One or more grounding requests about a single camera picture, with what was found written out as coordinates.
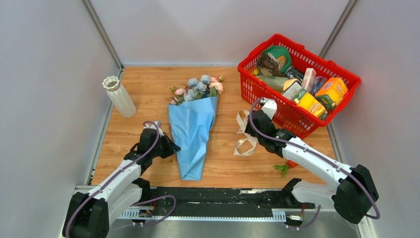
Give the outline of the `cream ribbon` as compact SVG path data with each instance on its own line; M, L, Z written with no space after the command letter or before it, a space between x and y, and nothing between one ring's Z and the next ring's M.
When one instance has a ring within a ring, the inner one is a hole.
M245 137L238 139L235 147L234 147L234 151L233 154L235 156L241 156L241 157L248 157L254 154L256 148L257 148L257 142L258 140L255 137L250 136L248 133L245 132L246 130L246 126L248 123L248 117L249 117L250 112L246 109L240 110L237 115L236 115L236 121L239 125L239 129L236 132L237 134L243 134ZM251 148L248 149L245 152L240 152L239 148L241 146L243 146L246 142L249 142L251 145Z

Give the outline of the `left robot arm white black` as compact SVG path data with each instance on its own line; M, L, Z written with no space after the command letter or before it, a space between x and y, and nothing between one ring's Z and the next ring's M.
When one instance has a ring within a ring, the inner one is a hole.
M75 193L63 224L65 238L105 238L113 222L131 205L152 202L150 182L140 176L153 159L165 159L179 152L168 135L147 125L139 142L124 156L117 169L88 192Z

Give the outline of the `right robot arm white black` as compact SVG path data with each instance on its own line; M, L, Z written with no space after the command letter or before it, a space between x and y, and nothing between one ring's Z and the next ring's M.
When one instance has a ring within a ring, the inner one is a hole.
M325 184L293 178L282 194L288 207L300 203L332 207L346 221L358 224L363 218L378 220L379 194L369 169L361 164L350 166L336 161L306 144L300 137L276 128L262 110L247 115L245 133L255 138L267 152L295 162L319 177Z

